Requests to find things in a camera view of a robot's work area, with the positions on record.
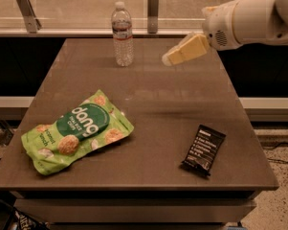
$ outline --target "plastic water bottle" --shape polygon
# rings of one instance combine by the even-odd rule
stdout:
[[[112,14],[112,29],[116,62],[120,66],[128,66],[133,62],[132,19],[125,9],[124,2],[116,2]]]

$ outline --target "table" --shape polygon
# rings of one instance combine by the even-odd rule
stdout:
[[[277,179],[216,51],[166,67],[179,38],[135,38],[119,67],[110,38],[67,39],[0,162],[0,190],[48,222],[240,221]],[[52,124],[101,89],[134,125],[118,144],[43,176],[20,136]],[[181,168],[199,125],[225,133],[204,178]]]

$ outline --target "black packet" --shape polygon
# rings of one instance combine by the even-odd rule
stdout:
[[[210,167],[226,135],[200,125],[188,155],[182,162],[187,168],[210,175]]]

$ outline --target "chip bag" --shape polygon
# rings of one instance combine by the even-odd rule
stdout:
[[[100,90],[52,125],[21,136],[23,147],[42,174],[57,173],[87,153],[128,136],[134,127]]]

